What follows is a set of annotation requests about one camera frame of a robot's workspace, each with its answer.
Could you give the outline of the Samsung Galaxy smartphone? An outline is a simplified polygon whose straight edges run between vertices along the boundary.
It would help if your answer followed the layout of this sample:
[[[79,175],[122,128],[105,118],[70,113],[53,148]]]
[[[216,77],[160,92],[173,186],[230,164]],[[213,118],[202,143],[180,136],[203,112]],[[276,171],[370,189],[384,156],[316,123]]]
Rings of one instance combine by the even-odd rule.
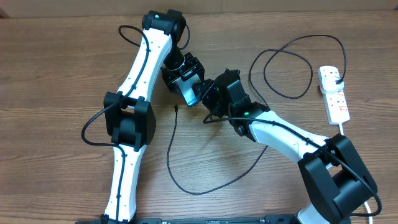
[[[179,90],[180,94],[183,96],[183,98],[185,99],[187,106],[189,106],[189,107],[195,106],[199,102],[199,99],[196,97],[192,86],[195,83],[200,83],[200,82],[201,82],[201,80],[198,77],[198,75],[195,75],[186,81],[183,81],[181,78],[179,78],[176,81],[178,90]]]

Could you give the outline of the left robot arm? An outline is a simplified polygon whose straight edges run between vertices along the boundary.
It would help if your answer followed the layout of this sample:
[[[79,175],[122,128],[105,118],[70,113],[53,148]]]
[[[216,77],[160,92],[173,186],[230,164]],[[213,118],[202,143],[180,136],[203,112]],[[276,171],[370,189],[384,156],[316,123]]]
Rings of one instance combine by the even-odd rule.
[[[204,81],[204,68],[178,47],[186,20],[180,11],[149,11],[142,20],[142,41],[131,70],[116,93],[104,97],[106,130],[114,151],[111,195],[99,223],[133,223],[141,160],[151,143],[156,119],[151,97],[159,74],[167,88],[194,106],[193,86]]]

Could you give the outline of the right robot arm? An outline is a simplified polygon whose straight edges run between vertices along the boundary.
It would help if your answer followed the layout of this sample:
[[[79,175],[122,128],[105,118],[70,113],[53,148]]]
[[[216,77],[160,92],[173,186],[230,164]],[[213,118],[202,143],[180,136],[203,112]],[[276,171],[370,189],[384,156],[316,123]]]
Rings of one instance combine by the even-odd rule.
[[[345,223],[370,198],[377,185],[353,143],[344,135],[312,134],[284,121],[268,106],[251,101],[239,70],[192,86],[210,114],[205,123],[228,121],[239,136],[265,144],[299,167],[311,204],[296,214],[299,223]]]

